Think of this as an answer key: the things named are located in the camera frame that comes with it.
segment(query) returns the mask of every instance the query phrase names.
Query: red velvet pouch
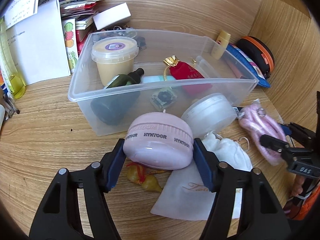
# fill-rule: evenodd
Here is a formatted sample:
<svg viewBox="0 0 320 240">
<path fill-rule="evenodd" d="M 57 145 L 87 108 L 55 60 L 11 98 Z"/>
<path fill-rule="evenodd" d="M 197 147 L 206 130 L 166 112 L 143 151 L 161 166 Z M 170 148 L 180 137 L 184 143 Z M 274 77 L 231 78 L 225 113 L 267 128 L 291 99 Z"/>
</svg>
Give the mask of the red velvet pouch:
<svg viewBox="0 0 320 240">
<path fill-rule="evenodd" d="M 177 80 L 204 78 L 199 71 L 191 67 L 189 64 L 178 60 L 175 55 L 166 58 L 164 63 L 169 67 L 170 74 Z M 195 84 L 182 87 L 189 95 L 193 96 L 206 91 L 212 86 L 211 84 Z"/>
</svg>

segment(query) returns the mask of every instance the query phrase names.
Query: black cable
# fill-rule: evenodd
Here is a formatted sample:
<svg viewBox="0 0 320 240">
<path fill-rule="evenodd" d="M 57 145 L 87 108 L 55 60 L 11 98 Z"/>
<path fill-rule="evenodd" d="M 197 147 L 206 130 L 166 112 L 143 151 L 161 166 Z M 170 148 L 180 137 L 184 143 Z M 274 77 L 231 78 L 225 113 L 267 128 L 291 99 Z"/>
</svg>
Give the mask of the black cable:
<svg viewBox="0 0 320 240">
<path fill-rule="evenodd" d="M 307 191 L 306 195 L 312 192 L 318 186 L 319 182 L 320 180 L 318 180 L 318 182 L 314 185 L 314 187 L 311 190 Z"/>
</svg>

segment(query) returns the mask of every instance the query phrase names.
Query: gold gourd ornament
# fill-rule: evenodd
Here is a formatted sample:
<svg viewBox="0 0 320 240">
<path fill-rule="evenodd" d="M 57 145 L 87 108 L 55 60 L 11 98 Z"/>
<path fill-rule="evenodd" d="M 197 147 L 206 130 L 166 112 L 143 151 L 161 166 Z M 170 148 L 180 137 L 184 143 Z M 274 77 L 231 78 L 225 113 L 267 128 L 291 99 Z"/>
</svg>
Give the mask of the gold gourd ornament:
<svg viewBox="0 0 320 240">
<path fill-rule="evenodd" d="M 144 166 L 137 163 L 129 163 L 127 178 L 136 184 L 141 185 L 144 190 L 162 192 L 157 178 L 153 174 L 146 174 Z"/>
</svg>

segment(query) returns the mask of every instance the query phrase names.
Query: pink round container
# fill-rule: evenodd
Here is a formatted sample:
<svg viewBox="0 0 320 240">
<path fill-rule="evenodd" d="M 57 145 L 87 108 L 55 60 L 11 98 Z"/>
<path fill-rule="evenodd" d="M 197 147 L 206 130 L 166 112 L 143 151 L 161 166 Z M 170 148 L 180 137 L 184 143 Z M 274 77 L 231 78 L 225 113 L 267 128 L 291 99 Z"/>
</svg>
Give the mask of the pink round container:
<svg viewBox="0 0 320 240">
<path fill-rule="evenodd" d="M 182 169 L 193 158 L 192 131 L 172 114 L 143 114 L 130 125 L 123 151 L 130 160 L 150 168 Z"/>
</svg>

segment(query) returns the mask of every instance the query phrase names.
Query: white box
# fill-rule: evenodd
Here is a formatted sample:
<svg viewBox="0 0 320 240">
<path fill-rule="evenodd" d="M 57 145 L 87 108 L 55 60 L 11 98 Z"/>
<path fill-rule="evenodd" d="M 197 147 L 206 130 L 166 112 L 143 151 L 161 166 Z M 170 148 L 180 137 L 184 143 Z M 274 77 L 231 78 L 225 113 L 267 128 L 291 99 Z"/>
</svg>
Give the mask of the white box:
<svg viewBox="0 0 320 240">
<path fill-rule="evenodd" d="M 123 3 L 95 15 L 93 21 L 97 30 L 101 30 L 109 26 L 125 24 L 130 21 L 130 16 L 127 3 Z"/>
</svg>

